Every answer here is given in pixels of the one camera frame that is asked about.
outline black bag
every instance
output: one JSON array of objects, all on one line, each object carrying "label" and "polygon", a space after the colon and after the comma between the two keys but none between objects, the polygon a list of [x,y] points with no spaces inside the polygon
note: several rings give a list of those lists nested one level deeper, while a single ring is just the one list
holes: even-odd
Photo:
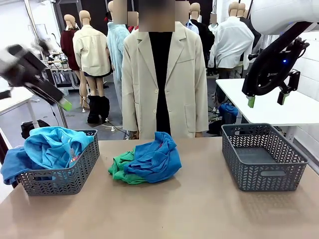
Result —
[{"label": "black bag", "polygon": [[[38,120],[38,123],[39,123],[40,128],[50,127],[49,124],[47,124],[46,122],[44,122],[41,119]],[[22,133],[21,133],[22,138],[27,139],[30,136],[30,131],[34,129],[34,125],[33,125],[32,121],[26,122],[26,123],[23,123],[21,125],[21,129],[22,129]]]}]

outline empty basket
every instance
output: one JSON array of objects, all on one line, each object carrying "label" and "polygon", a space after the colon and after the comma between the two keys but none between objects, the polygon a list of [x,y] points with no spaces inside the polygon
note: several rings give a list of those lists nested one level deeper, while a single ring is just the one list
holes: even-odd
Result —
[{"label": "empty basket", "polygon": [[81,191],[100,156],[97,130],[81,130],[94,136],[71,168],[56,170],[30,170],[18,176],[25,191],[30,196],[72,195]]},{"label": "empty basket", "polygon": [[294,191],[307,157],[269,124],[223,125],[223,154],[242,191]]}]

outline dark blue cloth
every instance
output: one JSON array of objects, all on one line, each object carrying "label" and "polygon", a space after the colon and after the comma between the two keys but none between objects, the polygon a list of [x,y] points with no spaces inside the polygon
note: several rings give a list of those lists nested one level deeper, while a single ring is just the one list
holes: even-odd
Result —
[{"label": "dark blue cloth", "polygon": [[238,115],[238,109],[232,105],[230,105],[229,103],[224,103],[219,107],[219,116],[224,116],[225,113],[229,113],[232,116],[237,116]]},{"label": "dark blue cloth", "polygon": [[16,181],[20,173],[27,172],[31,169],[39,170],[43,168],[34,163],[26,154],[24,147],[21,147],[8,150],[0,173],[3,176],[3,182],[7,185],[11,185]]},{"label": "dark blue cloth", "polygon": [[155,132],[155,141],[138,145],[134,161],[124,165],[125,173],[134,173],[149,183],[172,177],[181,168],[181,163],[172,137],[165,132]]},{"label": "dark blue cloth", "polygon": [[93,136],[63,127],[43,127],[30,131],[24,142],[27,155],[45,169],[72,167],[70,150],[79,156],[93,142]]}]

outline cream jacket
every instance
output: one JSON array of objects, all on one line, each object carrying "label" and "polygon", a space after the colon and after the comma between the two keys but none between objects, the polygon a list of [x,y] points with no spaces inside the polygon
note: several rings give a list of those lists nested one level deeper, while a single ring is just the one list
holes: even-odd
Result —
[{"label": "cream jacket", "polygon": [[106,52],[106,36],[90,25],[84,25],[73,37],[75,59],[82,71],[91,76],[110,72],[111,64]]},{"label": "cream jacket", "polygon": [[[148,32],[124,41],[122,67],[123,128],[154,138],[158,83]],[[199,35],[175,23],[166,76],[166,102],[173,138],[192,138],[208,130],[206,69]]]}]

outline pile of clothes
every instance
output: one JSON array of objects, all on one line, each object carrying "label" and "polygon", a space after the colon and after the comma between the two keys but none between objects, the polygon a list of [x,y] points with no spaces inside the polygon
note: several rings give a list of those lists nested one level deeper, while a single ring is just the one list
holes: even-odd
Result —
[{"label": "pile of clothes", "polygon": [[155,140],[114,158],[109,173],[128,184],[156,183],[172,177],[181,168],[172,137],[155,132]]},{"label": "pile of clothes", "polygon": [[42,127],[30,131],[23,147],[10,149],[1,168],[3,182],[14,183],[19,174],[29,170],[72,167],[93,136],[63,127]]}]

